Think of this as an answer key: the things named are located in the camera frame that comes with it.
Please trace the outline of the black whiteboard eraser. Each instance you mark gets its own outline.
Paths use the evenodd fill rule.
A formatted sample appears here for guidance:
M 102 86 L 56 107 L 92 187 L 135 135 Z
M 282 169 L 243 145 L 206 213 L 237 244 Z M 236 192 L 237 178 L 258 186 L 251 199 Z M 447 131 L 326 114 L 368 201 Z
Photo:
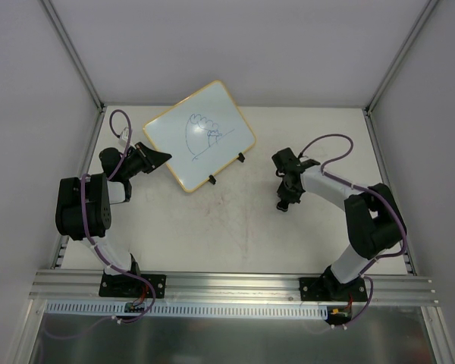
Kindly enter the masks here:
M 290 207 L 290 200 L 282 198 L 282 197 L 280 198 L 280 200 L 278 201 L 278 203 L 276 205 L 277 210 L 282 211 L 282 212 L 287 212 L 289 207 Z

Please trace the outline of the yellow framed whiteboard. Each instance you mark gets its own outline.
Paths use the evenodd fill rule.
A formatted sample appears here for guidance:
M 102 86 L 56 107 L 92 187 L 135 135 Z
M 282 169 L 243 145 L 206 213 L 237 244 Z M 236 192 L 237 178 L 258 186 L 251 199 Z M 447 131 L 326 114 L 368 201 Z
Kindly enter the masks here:
M 157 151 L 172 155 L 168 169 L 187 193 L 256 144 L 253 129 L 219 80 L 147 122 L 143 132 Z

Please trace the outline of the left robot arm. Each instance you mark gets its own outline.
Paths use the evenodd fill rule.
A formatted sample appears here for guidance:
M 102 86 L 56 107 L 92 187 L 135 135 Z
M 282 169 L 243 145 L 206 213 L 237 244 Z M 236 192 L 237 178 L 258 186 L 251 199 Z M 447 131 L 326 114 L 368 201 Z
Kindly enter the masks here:
M 171 158 L 143 143 L 128 146 L 124 152 L 109 147 L 99 153 L 101 173 L 64 178 L 59 184 L 55 212 L 59 234 L 90 248 L 106 275 L 119 275 L 117 287 L 128 296 L 142 290 L 143 277 L 132 254 L 108 236 L 111 206 L 130 201 L 133 177 L 150 174 Z

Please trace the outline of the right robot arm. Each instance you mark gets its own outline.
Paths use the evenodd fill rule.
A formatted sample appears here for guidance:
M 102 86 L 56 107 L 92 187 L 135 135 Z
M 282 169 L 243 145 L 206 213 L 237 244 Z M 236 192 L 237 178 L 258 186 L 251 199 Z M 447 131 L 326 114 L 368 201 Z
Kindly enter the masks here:
M 281 179 L 277 209 L 287 212 L 304 193 L 315 194 L 345 213 L 349 245 L 311 284 L 300 288 L 303 300 L 348 300 L 362 286 L 362 275 L 384 252 L 406 237 L 393 194 L 385 184 L 362 187 L 325 170 L 314 159 L 295 156 L 290 148 L 272 157 Z

